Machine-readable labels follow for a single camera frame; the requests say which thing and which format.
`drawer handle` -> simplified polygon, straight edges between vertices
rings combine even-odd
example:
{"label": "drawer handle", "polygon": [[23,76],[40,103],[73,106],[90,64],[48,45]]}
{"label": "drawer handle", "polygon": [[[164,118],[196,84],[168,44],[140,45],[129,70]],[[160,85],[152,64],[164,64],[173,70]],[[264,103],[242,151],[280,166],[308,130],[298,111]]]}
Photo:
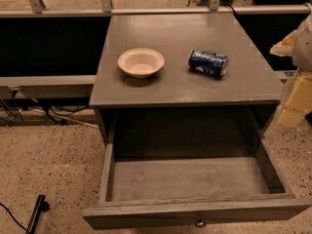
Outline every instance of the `drawer handle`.
{"label": "drawer handle", "polygon": [[195,227],[197,228],[204,228],[206,226],[206,223],[203,222],[201,219],[198,220],[198,222],[195,224]]}

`bowl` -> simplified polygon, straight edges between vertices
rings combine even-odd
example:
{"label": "bowl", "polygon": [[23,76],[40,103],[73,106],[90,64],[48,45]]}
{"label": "bowl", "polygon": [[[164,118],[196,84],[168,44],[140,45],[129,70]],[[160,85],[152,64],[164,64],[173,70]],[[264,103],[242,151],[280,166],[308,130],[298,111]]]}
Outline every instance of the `bowl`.
{"label": "bowl", "polygon": [[118,66],[136,78],[151,76],[164,64],[164,57],[159,52],[145,48],[128,50],[118,58]]}

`bowl rim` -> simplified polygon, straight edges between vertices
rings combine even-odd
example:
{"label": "bowl rim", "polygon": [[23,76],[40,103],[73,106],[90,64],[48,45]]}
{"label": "bowl rim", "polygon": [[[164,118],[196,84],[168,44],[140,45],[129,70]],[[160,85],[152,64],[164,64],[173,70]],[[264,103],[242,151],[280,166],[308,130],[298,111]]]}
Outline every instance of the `bowl rim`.
{"label": "bowl rim", "polygon": [[[158,63],[158,65],[156,66],[155,70],[153,72],[146,72],[146,73],[142,73],[140,72],[139,74],[135,73],[135,72],[129,72],[129,70],[125,69],[123,67],[123,65],[121,64],[121,60],[126,56],[128,55],[129,53],[135,53],[135,52],[138,52],[138,51],[146,51],[146,52],[149,52],[149,53],[154,53],[156,54],[159,58],[160,58],[160,63]],[[159,71],[165,64],[165,59],[163,57],[162,54],[160,54],[158,51],[156,50],[153,50],[153,49],[149,49],[149,48],[134,48],[134,49],[130,49],[126,52],[124,52],[119,58],[118,58],[118,66],[126,73],[129,73],[129,74],[134,74],[134,75],[149,75],[149,74],[153,74],[153,73],[156,73],[157,71]]]}

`terrazzo floor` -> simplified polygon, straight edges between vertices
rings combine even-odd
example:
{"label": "terrazzo floor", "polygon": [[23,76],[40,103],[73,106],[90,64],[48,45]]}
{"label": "terrazzo floor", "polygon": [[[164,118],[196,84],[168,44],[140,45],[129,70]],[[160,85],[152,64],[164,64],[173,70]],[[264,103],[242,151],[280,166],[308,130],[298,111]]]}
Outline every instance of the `terrazzo floor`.
{"label": "terrazzo floor", "polygon": [[[98,129],[55,125],[43,115],[26,114],[20,126],[8,128],[0,121],[0,202],[25,226],[37,196],[45,194],[51,209],[42,213],[36,234],[312,233],[312,208],[287,221],[94,231],[81,212],[98,201],[105,157]],[[92,114],[76,117],[96,122]],[[272,125],[265,135],[294,194],[312,196],[310,123],[284,135],[274,133]],[[0,233],[24,233],[2,208]]]}

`can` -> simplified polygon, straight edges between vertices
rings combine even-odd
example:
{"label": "can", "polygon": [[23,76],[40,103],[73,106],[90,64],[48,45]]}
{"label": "can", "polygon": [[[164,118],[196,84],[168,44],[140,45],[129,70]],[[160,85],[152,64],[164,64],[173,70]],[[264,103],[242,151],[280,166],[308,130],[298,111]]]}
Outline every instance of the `can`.
{"label": "can", "polygon": [[227,56],[203,50],[193,50],[188,59],[191,70],[215,77],[222,77],[226,73],[227,63]]}

